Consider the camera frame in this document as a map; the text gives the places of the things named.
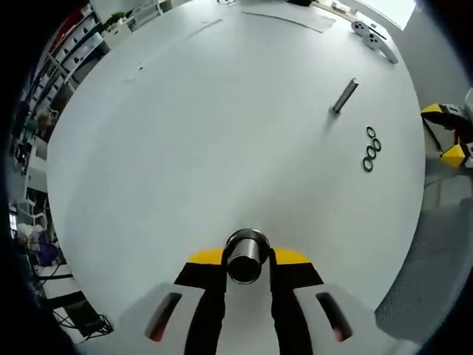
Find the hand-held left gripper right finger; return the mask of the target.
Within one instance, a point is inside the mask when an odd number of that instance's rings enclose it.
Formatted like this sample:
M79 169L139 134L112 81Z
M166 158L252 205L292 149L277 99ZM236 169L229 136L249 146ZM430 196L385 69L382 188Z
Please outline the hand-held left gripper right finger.
M380 354L374 313L290 249L270 254L271 313L280 354Z

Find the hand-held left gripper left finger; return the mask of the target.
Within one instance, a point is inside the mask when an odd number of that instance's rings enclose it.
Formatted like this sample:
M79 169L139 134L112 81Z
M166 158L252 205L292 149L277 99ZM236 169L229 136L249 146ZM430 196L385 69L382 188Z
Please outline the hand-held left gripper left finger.
M222 249L194 255L120 317L115 354L215 354L225 314Z

